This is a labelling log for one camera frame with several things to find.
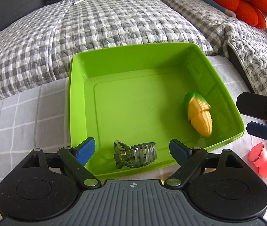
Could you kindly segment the grey patterned blanket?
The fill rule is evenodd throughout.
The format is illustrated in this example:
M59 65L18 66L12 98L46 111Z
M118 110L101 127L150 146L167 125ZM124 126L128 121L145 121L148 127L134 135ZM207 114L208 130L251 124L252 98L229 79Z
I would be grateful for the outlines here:
M267 96L267 44L242 38L228 41L254 93Z

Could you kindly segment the white grid cloth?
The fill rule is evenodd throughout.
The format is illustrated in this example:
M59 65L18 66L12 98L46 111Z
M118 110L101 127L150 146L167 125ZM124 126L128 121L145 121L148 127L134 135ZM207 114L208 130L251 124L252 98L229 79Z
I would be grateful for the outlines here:
M211 56L208 59L234 101L239 94L249 91L241 75L226 57ZM35 147L51 153L69 144L67 95L68 78L64 78L0 101L0 182ZM247 162L249 150L260 142L264 142L267 149L267 141L245 132L242 138L215 150L214 153L229 148ZM174 165L124 178L163 181L178 168L179 166Z

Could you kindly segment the pink rubber chick toy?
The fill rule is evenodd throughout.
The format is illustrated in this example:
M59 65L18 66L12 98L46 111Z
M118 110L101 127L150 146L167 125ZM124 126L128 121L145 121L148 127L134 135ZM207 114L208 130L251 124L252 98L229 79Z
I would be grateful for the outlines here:
M267 150L262 142L250 150L248 159L258 168L259 176L267 179Z

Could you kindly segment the clear green hair clip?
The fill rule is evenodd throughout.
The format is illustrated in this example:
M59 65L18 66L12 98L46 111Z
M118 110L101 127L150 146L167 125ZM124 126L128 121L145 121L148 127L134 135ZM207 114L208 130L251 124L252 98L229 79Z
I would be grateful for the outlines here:
M114 159L116 168L139 168L151 164L157 159L157 147L155 142L147 142L128 146L122 141L114 142Z

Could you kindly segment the grey checkered quilt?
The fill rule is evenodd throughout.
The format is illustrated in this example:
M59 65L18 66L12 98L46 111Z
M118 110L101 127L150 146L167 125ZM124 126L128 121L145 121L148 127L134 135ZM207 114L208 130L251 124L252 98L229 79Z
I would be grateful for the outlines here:
M202 0L62 0L0 32L0 100L66 78L89 50L158 42L195 43L227 55L227 41L267 45L267 29L229 17Z

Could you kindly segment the green plastic biscuit box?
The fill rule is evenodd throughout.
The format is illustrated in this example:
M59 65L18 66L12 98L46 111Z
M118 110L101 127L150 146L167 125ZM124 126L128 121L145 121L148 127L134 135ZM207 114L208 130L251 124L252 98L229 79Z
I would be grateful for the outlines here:
M211 105L211 136L192 127L184 109L189 92ZM99 180L169 167L169 142L211 152L240 138L244 123L223 81L193 43L149 43L76 54L69 74L72 146L92 137L96 149L86 168ZM157 160L140 168L117 169L114 142L155 142Z

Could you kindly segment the yellow toy corn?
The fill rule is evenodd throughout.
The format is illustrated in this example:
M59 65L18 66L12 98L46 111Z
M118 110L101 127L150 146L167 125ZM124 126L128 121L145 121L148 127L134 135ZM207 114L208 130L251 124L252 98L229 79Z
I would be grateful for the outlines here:
M207 100L196 92L188 92L184 97L183 105L192 127L204 137L211 136L213 122L210 113L211 106Z

